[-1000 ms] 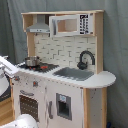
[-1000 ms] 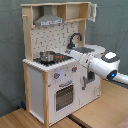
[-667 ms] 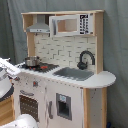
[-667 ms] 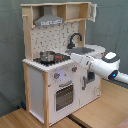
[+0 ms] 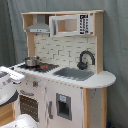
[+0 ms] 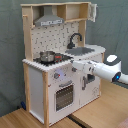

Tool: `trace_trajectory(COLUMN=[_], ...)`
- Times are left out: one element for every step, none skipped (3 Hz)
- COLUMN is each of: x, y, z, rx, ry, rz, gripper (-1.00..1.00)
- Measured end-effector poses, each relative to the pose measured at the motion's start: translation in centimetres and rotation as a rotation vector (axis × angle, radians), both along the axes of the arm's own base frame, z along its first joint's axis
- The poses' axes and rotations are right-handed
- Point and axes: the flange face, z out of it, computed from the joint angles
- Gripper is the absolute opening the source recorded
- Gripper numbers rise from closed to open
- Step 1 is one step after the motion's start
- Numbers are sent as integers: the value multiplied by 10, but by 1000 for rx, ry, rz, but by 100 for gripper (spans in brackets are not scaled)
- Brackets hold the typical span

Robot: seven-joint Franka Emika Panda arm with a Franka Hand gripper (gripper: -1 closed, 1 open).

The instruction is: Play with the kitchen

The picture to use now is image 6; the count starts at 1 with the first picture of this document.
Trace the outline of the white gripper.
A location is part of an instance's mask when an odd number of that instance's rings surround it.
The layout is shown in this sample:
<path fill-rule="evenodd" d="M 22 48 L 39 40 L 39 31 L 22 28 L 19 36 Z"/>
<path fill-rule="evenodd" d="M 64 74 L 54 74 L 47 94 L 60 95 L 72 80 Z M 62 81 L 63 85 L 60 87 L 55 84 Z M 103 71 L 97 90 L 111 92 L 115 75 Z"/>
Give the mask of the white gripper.
<path fill-rule="evenodd" d="M 84 60 L 84 61 L 74 61 L 72 63 L 72 66 L 83 72 L 83 73 L 86 73 L 86 74 L 91 74 L 92 73 L 92 69 L 93 69 L 93 64 L 90 63 L 88 60 Z"/>

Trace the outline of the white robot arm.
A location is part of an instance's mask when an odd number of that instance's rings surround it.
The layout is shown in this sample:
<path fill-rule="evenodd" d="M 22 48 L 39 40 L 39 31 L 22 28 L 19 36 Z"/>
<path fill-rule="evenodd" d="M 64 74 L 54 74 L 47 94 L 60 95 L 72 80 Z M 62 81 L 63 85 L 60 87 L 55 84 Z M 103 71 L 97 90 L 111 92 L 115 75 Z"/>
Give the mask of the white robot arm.
<path fill-rule="evenodd" d="M 105 63 L 94 60 L 78 60 L 73 61 L 72 66 L 83 73 L 128 85 L 128 75 L 121 72 L 121 60 L 116 55 L 109 55 Z"/>

